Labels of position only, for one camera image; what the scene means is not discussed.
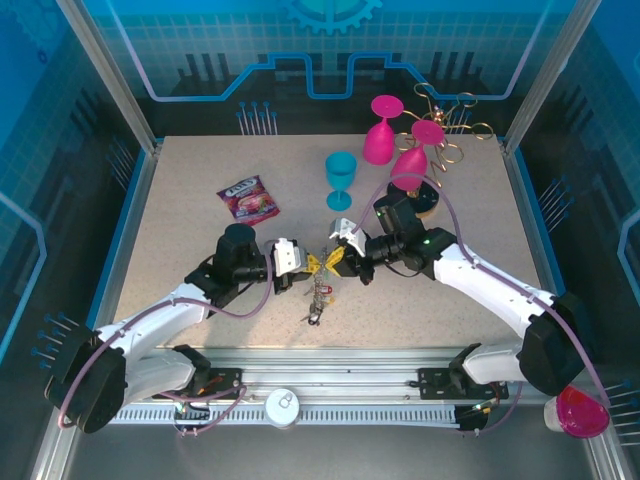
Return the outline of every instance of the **blue wine glass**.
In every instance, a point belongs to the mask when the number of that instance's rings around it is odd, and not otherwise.
[[[358,161],[349,152],[335,152],[327,157],[327,181],[336,191],[327,197],[331,210],[342,212],[351,206],[351,195],[345,192],[356,176]]]

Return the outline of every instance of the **speckled countertop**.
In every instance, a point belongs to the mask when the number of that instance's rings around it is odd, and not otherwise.
[[[465,242],[479,255],[515,277],[538,286],[538,278],[511,186],[495,139],[458,135],[453,143],[465,160],[440,179],[460,219]],[[125,318],[167,295],[200,261],[215,251],[218,237],[233,217],[216,192],[259,174],[281,213],[255,227],[259,244],[295,238],[320,254],[329,225],[338,214],[325,203],[331,191],[324,160],[346,150],[358,158],[349,193],[352,207],[341,216],[357,220],[373,190],[389,177],[391,165],[362,160],[363,135],[168,137],[155,172],[142,223],[118,305]],[[453,231],[444,204],[425,225]],[[372,235],[382,232],[375,215],[365,222]],[[332,278],[336,302],[319,327],[301,319],[308,312],[310,283],[271,297],[249,320],[215,315],[191,327],[170,344],[197,347],[434,347],[462,346],[513,338],[495,315],[450,287],[420,276],[398,277],[376,271],[365,287],[357,279]],[[256,285],[228,307],[247,312],[259,301]]]

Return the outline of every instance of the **yellow object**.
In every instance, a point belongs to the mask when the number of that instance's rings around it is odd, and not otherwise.
[[[329,258],[327,258],[327,263],[325,267],[331,273],[333,273],[336,277],[339,277],[340,274],[334,268],[338,263],[342,261],[342,257],[344,256],[344,247],[337,247],[329,254]]]
[[[315,275],[318,270],[320,270],[320,261],[315,256],[307,253],[307,268],[304,271]]]

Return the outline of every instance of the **red candy wrapper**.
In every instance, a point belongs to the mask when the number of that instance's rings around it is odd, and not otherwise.
[[[280,213],[276,202],[262,185],[260,175],[220,190],[218,196],[227,204],[236,222],[255,225]]]

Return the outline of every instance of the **grid pattern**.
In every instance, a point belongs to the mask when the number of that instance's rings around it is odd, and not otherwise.
[[[0,148],[0,190],[21,207],[29,207],[56,149],[75,152],[81,145],[82,132],[69,116],[87,85],[94,90],[102,87],[82,46],[69,32]],[[21,222],[0,205],[0,263]]]
[[[525,92],[566,18],[552,14],[543,26],[538,43],[522,72],[517,89]],[[539,14],[516,13],[440,13],[380,12],[351,28],[346,35],[312,33],[299,28],[284,13],[233,15],[158,15],[121,18],[126,32],[151,79],[155,92],[170,95],[180,81],[178,70],[189,71],[186,54],[223,53],[231,75],[240,74],[247,65],[258,62],[267,52],[305,52],[322,54],[320,75],[344,74],[338,68],[338,53],[384,50],[402,54],[421,72],[429,72],[435,52],[448,56],[458,52],[453,79],[460,75],[467,52],[473,52],[471,70],[482,68],[481,81],[491,93],[503,93],[538,22]],[[144,87],[110,17],[95,19],[112,53],[141,95]],[[198,65],[206,71],[205,65]],[[442,62],[438,77],[444,77]],[[217,78],[220,66],[213,65]]]
[[[640,204],[640,109],[595,29],[585,32],[561,82],[556,91],[579,85],[593,111],[581,133],[583,145],[588,150],[608,146],[636,204]],[[580,124],[588,110],[583,109],[574,125]]]

